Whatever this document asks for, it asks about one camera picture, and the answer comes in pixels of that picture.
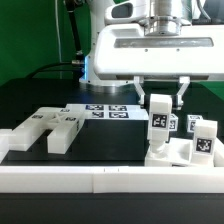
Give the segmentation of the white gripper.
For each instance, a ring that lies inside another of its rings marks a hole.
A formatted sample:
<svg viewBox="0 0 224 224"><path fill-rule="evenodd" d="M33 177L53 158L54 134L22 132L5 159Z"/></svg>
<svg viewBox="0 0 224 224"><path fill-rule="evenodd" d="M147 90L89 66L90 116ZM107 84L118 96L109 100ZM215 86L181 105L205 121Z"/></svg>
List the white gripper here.
<svg viewBox="0 0 224 224"><path fill-rule="evenodd" d="M176 80L176 109L193 80L224 80L224 25L185 26L179 36L147 36L138 24L105 27L98 36L94 71L105 80L130 79L145 106L143 78Z"/></svg>

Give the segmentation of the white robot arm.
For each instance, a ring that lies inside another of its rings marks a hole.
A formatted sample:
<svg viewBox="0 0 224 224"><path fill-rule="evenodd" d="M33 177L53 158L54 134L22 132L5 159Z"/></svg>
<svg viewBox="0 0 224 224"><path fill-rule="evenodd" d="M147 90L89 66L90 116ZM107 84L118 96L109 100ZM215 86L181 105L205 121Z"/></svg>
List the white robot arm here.
<svg viewBox="0 0 224 224"><path fill-rule="evenodd" d="M91 50L80 82L116 92L132 84L145 106L144 81L177 81L173 104L192 81L224 81L224 21L205 17L200 0L85 0Z"/></svg>

